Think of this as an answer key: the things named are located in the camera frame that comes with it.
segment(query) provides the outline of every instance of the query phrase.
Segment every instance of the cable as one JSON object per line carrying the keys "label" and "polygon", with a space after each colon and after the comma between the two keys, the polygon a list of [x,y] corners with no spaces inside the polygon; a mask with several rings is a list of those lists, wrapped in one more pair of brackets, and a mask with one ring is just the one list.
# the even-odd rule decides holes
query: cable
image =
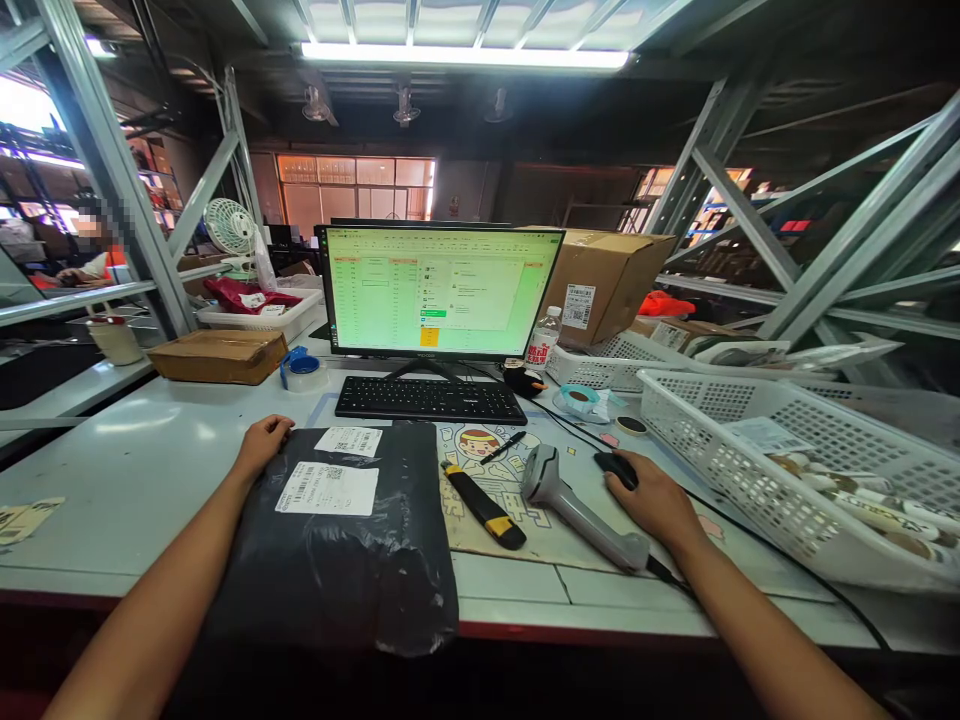
{"label": "cable", "polygon": [[[471,366],[471,365],[467,365],[465,362],[462,362],[462,361],[460,361],[460,364],[461,364],[461,365],[464,365],[465,367],[470,368],[471,370],[473,370],[473,371],[475,371],[475,372],[478,372],[478,373],[481,373],[481,374],[483,374],[483,375],[486,375],[488,378],[491,378],[491,379],[493,379],[493,380],[496,380],[497,382],[502,382],[501,380],[497,380],[497,378],[495,378],[493,375],[491,375],[490,373],[486,372],[485,370],[482,370],[481,368],[475,368],[475,367],[473,367],[473,366]],[[576,432],[580,433],[581,435],[590,438],[590,441],[586,441],[586,440],[583,440],[583,441],[584,441],[584,442],[588,442],[588,444],[590,444],[594,449],[600,450],[600,448],[592,442],[592,441],[594,441],[594,440],[597,441],[597,442],[603,443],[603,445],[605,445],[606,447],[610,448],[611,450],[616,449],[616,448],[614,448],[614,446],[611,445],[610,443],[606,442],[605,440],[603,440],[603,439],[601,439],[601,438],[598,438],[598,437],[597,437],[596,435],[594,435],[593,433],[587,432],[586,430],[584,430],[583,428],[581,428],[579,425],[576,425],[576,424],[570,422],[570,421],[567,420],[566,418],[561,417],[560,415],[558,415],[557,413],[553,412],[553,411],[550,410],[549,408],[547,408],[547,407],[541,405],[540,403],[538,403],[536,400],[530,400],[529,398],[527,398],[527,399],[528,399],[531,403],[533,403],[534,405],[536,405],[538,408],[540,408],[541,410],[545,411],[548,415],[550,415],[552,418],[554,418],[554,420],[562,421],[562,422],[564,423],[564,425],[566,425],[567,427],[564,427],[564,425],[560,425],[560,427],[563,427],[563,429],[566,430],[566,431],[567,431],[568,433],[570,433],[571,435],[573,434],[572,430],[575,430]],[[781,549],[780,547],[778,547],[777,545],[774,545],[773,542],[771,542],[770,540],[767,540],[765,537],[763,537],[762,535],[760,535],[756,530],[752,530],[751,528],[747,527],[747,526],[744,525],[743,523],[741,523],[741,522],[739,522],[739,521],[737,521],[737,520],[734,520],[732,517],[730,517],[730,516],[729,516],[727,513],[725,513],[723,510],[721,510],[720,508],[716,507],[713,503],[707,502],[707,501],[704,500],[702,497],[700,497],[699,495],[697,495],[695,492],[693,492],[693,491],[688,490],[687,488],[685,488],[683,485],[680,485],[680,489],[683,490],[689,497],[693,498],[694,500],[696,500],[698,503],[700,503],[700,504],[703,505],[704,507],[709,508],[711,511],[715,512],[717,515],[719,515],[720,517],[722,517],[724,520],[726,520],[727,522],[729,522],[730,524],[732,524],[734,527],[736,527],[736,528],[738,528],[739,530],[745,532],[747,535],[749,535],[750,537],[752,537],[754,540],[758,541],[759,543],[761,543],[762,545],[764,545],[764,546],[767,547],[768,549],[772,550],[772,551],[775,552],[776,554],[778,554],[778,555],[780,555],[781,557],[785,558],[785,559],[786,559],[787,561],[789,561],[794,567],[796,567],[796,568],[798,568],[799,570],[802,570],[804,573],[806,573],[806,574],[807,574],[809,577],[811,577],[817,584],[819,584],[824,590],[826,590],[826,591],[829,592],[831,595],[833,595],[835,598],[837,598],[837,600],[839,600],[840,603],[843,604],[851,613],[853,613],[854,617],[856,617],[857,620],[860,622],[860,624],[863,625],[863,627],[866,629],[866,631],[867,631],[868,633],[870,633],[870,636],[873,638],[874,642],[877,643],[877,647],[879,647],[881,651],[883,651],[883,652],[885,652],[885,653],[887,653],[887,652],[893,652],[893,649],[890,647],[890,643],[888,643],[888,642],[887,642],[887,639],[880,633],[880,630],[877,628],[877,626],[873,624],[873,622],[863,613],[863,611],[862,611],[859,607],[857,607],[857,606],[854,604],[854,602],[853,602],[852,600],[850,600],[850,598],[848,598],[848,597],[847,597],[846,595],[844,595],[840,590],[838,590],[837,588],[835,588],[828,580],[825,580],[824,578],[822,578],[822,577],[820,577],[819,575],[817,575],[817,573],[815,573],[813,570],[811,570],[810,568],[808,568],[806,565],[804,565],[803,563],[801,563],[799,560],[797,560],[796,558],[794,558],[792,555],[790,555],[790,554],[787,553],[786,551],[782,550],[782,549]],[[660,568],[657,568],[657,569],[655,570],[655,569],[654,569],[654,563],[656,563],[657,565],[660,565],[660,568],[662,568],[662,571],[660,570]],[[683,592],[686,592],[686,593],[690,594],[690,595],[691,595],[692,597],[694,597],[694,599],[695,599],[695,596],[693,596],[693,591],[690,590],[690,587],[689,587],[688,585],[686,585],[686,584],[681,583],[681,582],[670,572],[670,570],[669,570],[667,567],[663,566],[663,565],[662,565],[659,561],[657,561],[655,558],[653,558],[653,557],[650,558],[650,564],[647,566],[647,569],[648,569],[654,576],[656,576],[657,578],[659,578],[660,580],[663,580],[663,581],[666,582],[667,584],[673,585],[674,587],[677,587],[677,589],[679,589],[679,590],[681,590],[681,591],[683,591]],[[667,577],[661,577],[661,575],[662,575],[664,572],[665,572],[667,575],[669,575],[669,578],[667,578]]]}

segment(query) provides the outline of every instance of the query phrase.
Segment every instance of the monitor screen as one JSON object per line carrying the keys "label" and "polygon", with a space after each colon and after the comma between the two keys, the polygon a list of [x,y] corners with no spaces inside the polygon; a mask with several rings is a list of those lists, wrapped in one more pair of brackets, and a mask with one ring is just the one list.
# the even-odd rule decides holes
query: monitor screen
{"label": "monitor screen", "polygon": [[522,357],[560,230],[326,228],[334,352]]}

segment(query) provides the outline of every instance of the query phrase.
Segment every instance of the plastic basket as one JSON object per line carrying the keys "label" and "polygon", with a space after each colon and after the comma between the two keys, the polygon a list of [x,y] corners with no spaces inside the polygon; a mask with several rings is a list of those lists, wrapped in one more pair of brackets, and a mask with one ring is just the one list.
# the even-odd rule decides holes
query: plastic basket
{"label": "plastic basket", "polygon": [[960,451],[960,398],[928,390],[791,380],[866,419],[891,425],[952,452]]}
{"label": "plastic basket", "polygon": [[900,497],[953,511],[960,511],[960,457],[791,383],[654,370],[639,377],[645,422],[811,570],[854,585],[960,595],[956,565],[939,565],[890,543],[722,423],[769,417],[815,445],[828,466],[877,473],[894,483]]}
{"label": "plastic basket", "polygon": [[278,330],[283,333],[283,337],[289,344],[316,319],[315,310],[317,303],[323,299],[323,291],[284,288],[283,292],[287,295],[303,298],[303,302],[298,303],[289,312],[277,317],[228,313],[218,306],[213,306],[197,310],[197,320],[209,325],[214,330]]}
{"label": "plastic basket", "polygon": [[685,370],[708,375],[760,378],[766,380],[832,380],[835,373],[802,373],[793,370],[764,370],[707,365],[676,350],[666,348],[639,333],[626,330],[580,355],[554,347],[547,360],[547,373],[560,384],[578,383],[593,388],[643,392],[637,370]]}

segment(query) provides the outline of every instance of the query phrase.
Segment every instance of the red cloth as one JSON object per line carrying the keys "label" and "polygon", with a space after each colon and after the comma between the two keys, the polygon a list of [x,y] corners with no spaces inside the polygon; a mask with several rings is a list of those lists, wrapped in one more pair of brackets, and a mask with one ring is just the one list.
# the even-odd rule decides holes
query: red cloth
{"label": "red cloth", "polygon": [[[267,305],[293,307],[302,300],[283,293],[261,292],[259,285],[233,278],[207,278],[203,281],[203,286],[213,294],[225,311],[242,315],[259,315]],[[262,300],[256,297],[258,293],[262,295]]]}
{"label": "red cloth", "polygon": [[697,306],[693,303],[672,298],[663,292],[663,290],[654,290],[644,298],[643,305],[640,306],[640,312],[638,312],[637,315],[647,315],[650,317],[669,315],[670,317],[675,317],[677,315],[689,315],[696,311]]}

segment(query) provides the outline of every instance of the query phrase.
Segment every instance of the bottle label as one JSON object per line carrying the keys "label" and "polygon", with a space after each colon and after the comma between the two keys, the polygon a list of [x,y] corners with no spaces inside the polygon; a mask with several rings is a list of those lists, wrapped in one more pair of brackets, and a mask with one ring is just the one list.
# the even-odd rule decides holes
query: bottle label
{"label": "bottle label", "polygon": [[550,351],[557,344],[557,338],[544,333],[533,333],[533,339],[527,348],[527,367],[542,368],[547,364]]}

